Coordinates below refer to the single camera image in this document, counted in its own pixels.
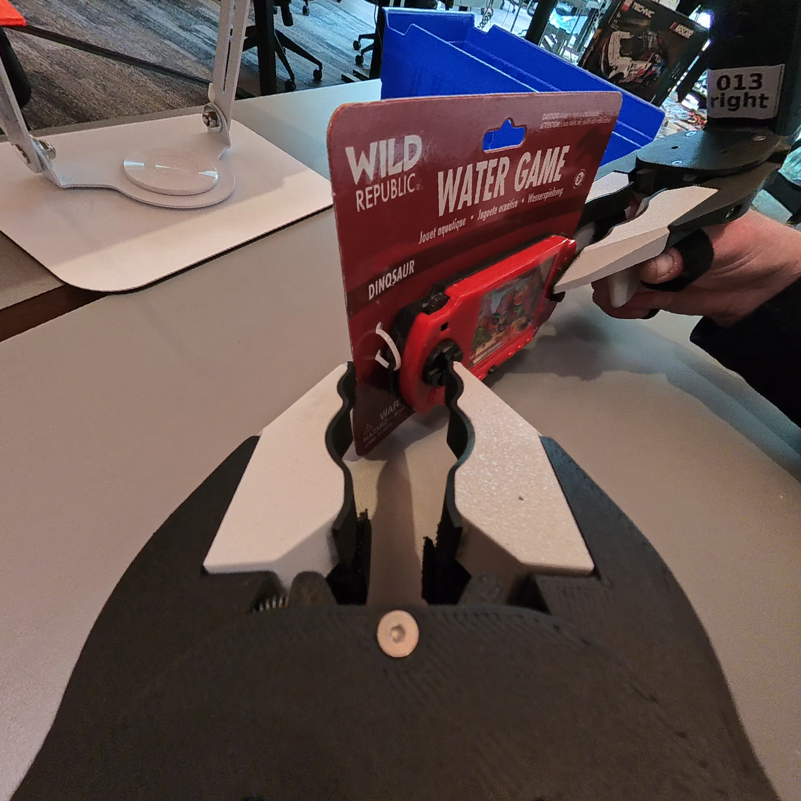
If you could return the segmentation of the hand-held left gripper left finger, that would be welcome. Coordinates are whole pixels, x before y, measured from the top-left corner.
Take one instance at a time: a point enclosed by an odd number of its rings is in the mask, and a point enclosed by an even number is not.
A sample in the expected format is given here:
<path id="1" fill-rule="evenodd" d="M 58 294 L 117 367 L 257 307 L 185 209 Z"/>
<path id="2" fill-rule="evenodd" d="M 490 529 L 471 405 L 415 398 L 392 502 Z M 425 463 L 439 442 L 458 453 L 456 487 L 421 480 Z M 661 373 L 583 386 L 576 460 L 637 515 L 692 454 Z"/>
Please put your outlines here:
<path id="1" fill-rule="evenodd" d="M 205 557 L 208 573 L 272 571 L 287 586 L 315 571 L 338 602 L 366 603 L 369 521 L 343 461 L 354 400 L 355 367 L 345 363 L 262 430 Z"/>

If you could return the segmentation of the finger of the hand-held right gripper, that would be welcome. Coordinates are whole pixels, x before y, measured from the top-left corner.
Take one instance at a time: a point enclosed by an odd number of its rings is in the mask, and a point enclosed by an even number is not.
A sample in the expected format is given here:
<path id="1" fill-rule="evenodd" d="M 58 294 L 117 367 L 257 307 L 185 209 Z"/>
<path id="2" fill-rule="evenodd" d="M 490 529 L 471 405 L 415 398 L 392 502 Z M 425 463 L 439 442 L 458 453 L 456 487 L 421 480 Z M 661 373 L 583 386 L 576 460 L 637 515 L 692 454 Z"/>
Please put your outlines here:
<path id="1" fill-rule="evenodd" d="M 585 247 L 556 282 L 554 290 L 566 292 L 588 285 L 657 256 L 666 246 L 668 226 L 716 191 L 714 187 L 693 185 L 651 195 L 637 216 Z"/>
<path id="2" fill-rule="evenodd" d="M 576 251 L 581 252 L 604 238 L 613 227 L 638 216 L 652 188 L 652 169 L 636 169 L 630 174 L 612 171 L 597 178 L 576 230 Z"/>

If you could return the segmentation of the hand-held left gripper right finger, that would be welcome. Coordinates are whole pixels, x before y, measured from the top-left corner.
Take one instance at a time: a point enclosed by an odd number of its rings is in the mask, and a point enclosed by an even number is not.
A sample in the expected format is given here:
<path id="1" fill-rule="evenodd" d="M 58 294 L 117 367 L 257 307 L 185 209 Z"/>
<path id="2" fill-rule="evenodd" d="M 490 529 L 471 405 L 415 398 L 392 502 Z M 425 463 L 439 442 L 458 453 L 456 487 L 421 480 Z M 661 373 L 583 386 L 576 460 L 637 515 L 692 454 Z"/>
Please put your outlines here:
<path id="1" fill-rule="evenodd" d="M 447 367 L 445 389 L 456 463 L 435 542 L 425 541 L 426 602 L 456 603 L 481 573 L 494 575 L 508 597 L 533 574 L 592 574 L 540 434 L 461 362 Z"/>

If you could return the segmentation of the red handheld toy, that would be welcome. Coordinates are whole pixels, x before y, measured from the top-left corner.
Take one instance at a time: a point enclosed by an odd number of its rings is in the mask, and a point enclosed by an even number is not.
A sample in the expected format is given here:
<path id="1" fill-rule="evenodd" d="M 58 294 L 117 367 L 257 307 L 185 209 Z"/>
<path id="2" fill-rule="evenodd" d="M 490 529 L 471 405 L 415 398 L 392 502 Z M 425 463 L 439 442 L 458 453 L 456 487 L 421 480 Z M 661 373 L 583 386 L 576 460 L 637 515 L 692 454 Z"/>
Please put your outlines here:
<path id="1" fill-rule="evenodd" d="M 366 455 L 532 339 L 615 127 L 615 91 L 463 95 L 342 106 L 327 131 Z"/>

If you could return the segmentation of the person's right hand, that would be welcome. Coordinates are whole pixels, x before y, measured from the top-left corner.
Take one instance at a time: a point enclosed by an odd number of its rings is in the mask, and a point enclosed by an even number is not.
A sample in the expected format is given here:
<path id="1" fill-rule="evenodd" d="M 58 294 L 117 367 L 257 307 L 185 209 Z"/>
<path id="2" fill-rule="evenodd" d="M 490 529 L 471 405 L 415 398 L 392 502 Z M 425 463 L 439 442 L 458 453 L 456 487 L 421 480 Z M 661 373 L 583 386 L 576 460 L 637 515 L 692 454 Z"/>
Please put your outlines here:
<path id="1" fill-rule="evenodd" d="M 682 292 L 656 292 L 640 285 L 614 307 L 604 280 L 593 283 L 593 300 L 607 314 L 641 319 L 654 308 L 700 315 L 733 325 L 783 291 L 800 275 L 800 232 L 750 210 L 727 225 L 704 229 L 714 249 L 710 269 Z"/>

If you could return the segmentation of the blue plastic bin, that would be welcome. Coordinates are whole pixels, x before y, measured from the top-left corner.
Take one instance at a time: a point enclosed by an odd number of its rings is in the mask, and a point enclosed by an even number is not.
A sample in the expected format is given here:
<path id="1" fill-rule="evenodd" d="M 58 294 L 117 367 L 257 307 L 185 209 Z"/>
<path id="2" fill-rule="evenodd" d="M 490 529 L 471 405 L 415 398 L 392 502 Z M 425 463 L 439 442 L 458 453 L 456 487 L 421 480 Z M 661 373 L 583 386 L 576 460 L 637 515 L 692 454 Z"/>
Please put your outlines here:
<path id="1" fill-rule="evenodd" d="M 464 186 L 474 208 L 548 188 L 582 199 L 602 165 L 645 146 L 615 132 L 620 91 L 535 91 L 467 52 L 473 15 L 384 15 L 381 101 L 347 108 L 329 136 L 359 187 L 417 177 L 427 193 L 439 184 L 446 217 Z"/>
<path id="2" fill-rule="evenodd" d="M 468 31 L 465 48 L 535 91 L 620 91 L 615 132 L 637 146 L 651 142 L 665 118 L 660 108 L 498 26 Z"/>

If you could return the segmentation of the toy car box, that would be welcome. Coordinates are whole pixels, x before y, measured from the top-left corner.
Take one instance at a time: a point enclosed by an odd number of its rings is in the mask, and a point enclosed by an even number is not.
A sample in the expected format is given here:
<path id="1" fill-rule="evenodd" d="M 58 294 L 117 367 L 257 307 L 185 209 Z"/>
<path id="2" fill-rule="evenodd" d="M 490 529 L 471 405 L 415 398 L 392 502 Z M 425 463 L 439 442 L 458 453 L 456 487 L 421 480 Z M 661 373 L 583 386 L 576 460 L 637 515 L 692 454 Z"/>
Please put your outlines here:
<path id="1" fill-rule="evenodd" d="M 660 106 L 707 38 L 705 27 L 661 3 L 616 1 L 602 17 L 578 64 Z"/>

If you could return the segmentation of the black office chair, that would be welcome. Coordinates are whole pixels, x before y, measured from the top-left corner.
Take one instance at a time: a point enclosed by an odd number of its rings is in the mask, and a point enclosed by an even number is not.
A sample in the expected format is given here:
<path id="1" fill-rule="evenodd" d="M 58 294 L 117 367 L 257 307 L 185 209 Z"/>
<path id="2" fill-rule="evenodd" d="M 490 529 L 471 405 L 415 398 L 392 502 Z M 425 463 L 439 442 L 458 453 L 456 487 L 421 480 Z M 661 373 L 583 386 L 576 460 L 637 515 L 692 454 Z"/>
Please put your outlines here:
<path id="1" fill-rule="evenodd" d="M 319 84 L 323 78 L 323 65 L 302 46 L 291 40 L 285 33 L 275 28 L 274 15 L 280 12 L 285 26 L 294 24 L 290 1 L 254 1 L 255 24 L 248 25 L 244 40 L 244 50 L 254 48 L 258 59 L 259 93 L 274 95 L 278 91 L 275 62 L 283 64 L 288 79 L 285 81 L 287 92 L 295 90 L 295 74 L 287 60 L 286 50 L 301 56 L 314 66 L 312 79 Z"/>

